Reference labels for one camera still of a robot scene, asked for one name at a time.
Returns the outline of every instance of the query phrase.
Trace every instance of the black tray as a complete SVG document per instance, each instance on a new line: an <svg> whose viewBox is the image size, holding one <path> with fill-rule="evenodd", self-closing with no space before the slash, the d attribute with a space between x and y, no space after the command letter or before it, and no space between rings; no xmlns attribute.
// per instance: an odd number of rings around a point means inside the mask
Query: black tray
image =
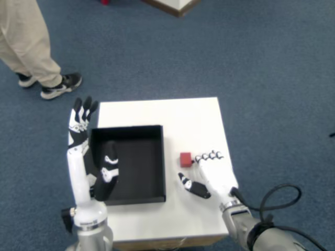
<svg viewBox="0 0 335 251"><path fill-rule="evenodd" d="M90 148L96 167L100 166L99 154L107 141L116 143L119 177L105 203L121 205L165 202L163 127L149 125L93 129ZM96 174L96 170L93 166L86 169L87 173L92 174Z"/></svg>

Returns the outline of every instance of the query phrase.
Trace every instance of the khaki pants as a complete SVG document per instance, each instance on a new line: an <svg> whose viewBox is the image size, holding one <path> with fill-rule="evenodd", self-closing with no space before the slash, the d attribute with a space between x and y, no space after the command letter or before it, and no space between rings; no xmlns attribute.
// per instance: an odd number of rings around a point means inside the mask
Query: khaki pants
<svg viewBox="0 0 335 251"><path fill-rule="evenodd" d="M61 69L51 58L49 33L36 0L0 0L0 59L45 87L61 83Z"/></svg>

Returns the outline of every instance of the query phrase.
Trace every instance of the red block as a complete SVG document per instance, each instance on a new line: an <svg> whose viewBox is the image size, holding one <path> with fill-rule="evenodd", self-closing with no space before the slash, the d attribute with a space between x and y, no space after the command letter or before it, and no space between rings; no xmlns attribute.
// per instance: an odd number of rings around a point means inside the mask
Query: red block
<svg viewBox="0 0 335 251"><path fill-rule="evenodd" d="M191 153L180 153L180 166L191 167L192 166Z"/></svg>

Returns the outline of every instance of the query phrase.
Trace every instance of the black sneaker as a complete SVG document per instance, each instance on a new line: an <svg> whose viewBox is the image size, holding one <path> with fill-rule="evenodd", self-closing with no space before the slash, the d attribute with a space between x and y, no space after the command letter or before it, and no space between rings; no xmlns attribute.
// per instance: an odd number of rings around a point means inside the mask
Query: black sneaker
<svg viewBox="0 0 335 251"><path fill-rule="evenodd" d="M53 99L63 93L70 93L80 86L82 76L79 73L63 75L62 82L53 88L42 87L41 97L44 99Z"/></svg>
<svg viewBox="0 0 335 251"><path fill-rule="evenodd" d="M18 75L19 77L19 86L23 88L28 88L37 82L37 79L34 78L33 76L27 77L26 75L23 75L21 73L16 73L16 75Z"/></svg>

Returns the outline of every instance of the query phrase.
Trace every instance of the cable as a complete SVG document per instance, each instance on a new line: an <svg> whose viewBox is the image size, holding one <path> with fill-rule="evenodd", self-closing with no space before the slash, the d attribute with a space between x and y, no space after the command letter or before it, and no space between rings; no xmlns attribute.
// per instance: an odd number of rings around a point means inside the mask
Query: cable
<svg viewBox="0 0 335 251"><path fill-rule="evenodd" d="M269 197L274 194L275 192L279 191L280 189L282 188L285 188L285 187L292 187L294 189L296 189L298 191L298 195L297 197L292 200L291 202L289 203L286 203L286 204L282 204L282 205L277 205L277 206L271 206L271 207L266 207L265 204L266 204L266 201L269 199ZM254 211L257 211L260 213L260 218L261 218L261 222L272 222L272 219L273 219L273 216L271 214L269 214L265 219L264 219L264 212L265 211L272 211L272 210L277 210L277 209L283 209L283 208L287 208L287 207L290 207L292 205L294 205L295 203L297 203L303 192L302 190L296 186L296 185L292 185L292 184L281 184L281 185L278 185L274 188L272 188L269 192L266 193L266 195L263 197L262 199L262 202L261 202L261 205L259 208L255 208L255 207L251 207L250 205L248 205L245 201L245 199L243 198L242 194L240 193L240 191L236 188L236 187L233 187L230 191L230 193L235 196L236 198L238 198L242 204L244 204L246 207L250 208L251 210L254 210ZM321 251L327 251L320 243L318 243L313 237L309 236L308 234L305 234L304 232L300 231L299 229L295 229L293 227L289 227L289 226L275 226L276 228L278 229L281 229L281 230L284 230L284 231L290 231L290 232L293 232L293 233L296 233L296 234L299 234L301 235L302 237L308 239L310 242L312 242L315 246L317 246Z"/></svg>

